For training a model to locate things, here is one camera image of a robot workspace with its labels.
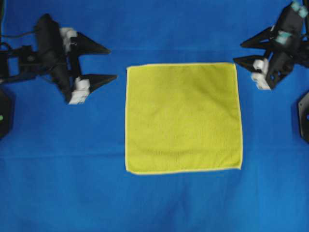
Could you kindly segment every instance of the microfiber towel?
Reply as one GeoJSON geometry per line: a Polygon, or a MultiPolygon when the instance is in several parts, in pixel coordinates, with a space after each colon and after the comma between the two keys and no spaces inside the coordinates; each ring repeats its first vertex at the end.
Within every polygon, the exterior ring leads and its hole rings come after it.
{"type": "Polygon", "coordinates": [[[169,174],[241,169],[241,164],[234,64],[149,64],[127,69],[127,171],[169,174]]]}

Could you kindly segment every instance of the blue tablecloth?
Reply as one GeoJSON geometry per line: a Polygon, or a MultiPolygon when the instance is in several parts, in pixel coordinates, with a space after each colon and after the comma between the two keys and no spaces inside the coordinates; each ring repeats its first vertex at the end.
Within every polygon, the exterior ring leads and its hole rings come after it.
{"type": "MultiPolygon", "coordinates": [[[[0,141],[0,231],[309,231],[309,145],[296,110],[309,90],[303,67],[274,91],[259,91],[238,66],[241,171],[137,176],[124,162],[127,66],[262,54],[239,44],[272,26],[289,2],[6,1],[4,34],[32,30],[50,13],[112,50],[82,57],[84,73],[119,76],[77,106],[40,78],[5,86],[16,106],[14,128],[0,141]]],[[[36,49],[33,35],[4,41],[36,49]]]]}

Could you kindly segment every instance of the teal connector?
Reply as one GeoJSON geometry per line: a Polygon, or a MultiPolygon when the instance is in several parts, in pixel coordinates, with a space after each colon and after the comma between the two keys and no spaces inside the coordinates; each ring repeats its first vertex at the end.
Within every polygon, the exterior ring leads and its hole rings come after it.
{"type": "Polygon", "coordinates": [[[305,18],[308,15],[308,10],[306,9],[305,6],[302,6],[298,12],[299,16],[302,18],[305,18]]]}
{"type": "Polygon", "coordinates": [[[278,43],[285,45],[286,41],[288,40],[288,37],[283,37],[281,35],[278,35],[275,39],[278,43]]]}
{"type": "Polygon", "coordinates": [[[293,1],[291,7],[293,8],[294,11],[298,12],[300,9],[300,4],[297,1],[293,1]]]}
{"type": "Polygon", "coordinates": [[[280,36],[282,36],[284,38],[288,38],[292,35],[291,33],[288,33],[288,32],[283,31],[283,30],[280,30],[278,33],[279,33],[280,36]]]}
{"type": "Polygon", "coordinates": [[[288,33],[286,31],[282,31],[280,30],[279,35],[277,36],[277,38],[275,39],[278,43],[280,44],[285,44],[286,41],[288,40],[288,38],[292,35],[291,33],[288,33]]]}

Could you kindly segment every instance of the cable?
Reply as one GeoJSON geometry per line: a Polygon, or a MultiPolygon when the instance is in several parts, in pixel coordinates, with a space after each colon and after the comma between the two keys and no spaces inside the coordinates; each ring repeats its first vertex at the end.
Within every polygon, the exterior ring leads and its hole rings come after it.
{"type": "Polygon", "coordinates": [[[32,31],[28,31],[28,32],[25,32],[25,33],[22,33],[22,34],[19,34],[19,35],[0,35],[0,37],[3,37],[3,38],[20,38],[20,37],[23,37],[25,35],[30,35],[30,34],[33,34],[35,33],[36,31],[39,31],[39,29],[36,29],[36,30],[32,30],[32,31]]]}
{"type": "Polygon", "coordinates": [[[49,79],[46,78],[46,77],[40,76],[40,78],[43,79],[44,81],[46,81],[47,83],[50,83],[50,84],[52,84],[52,85],[54,84],[53,81],[49,80],[49,79]]]}
{"type": "Polygon", "coordinates": [[[0,47],[1,47],[1,46],[6,46],[6,48],[8,49],[8,51],[12,51],[12,47],[11,47],[8,43],[6,43],[6,42],[0,43],[0,47]]]}

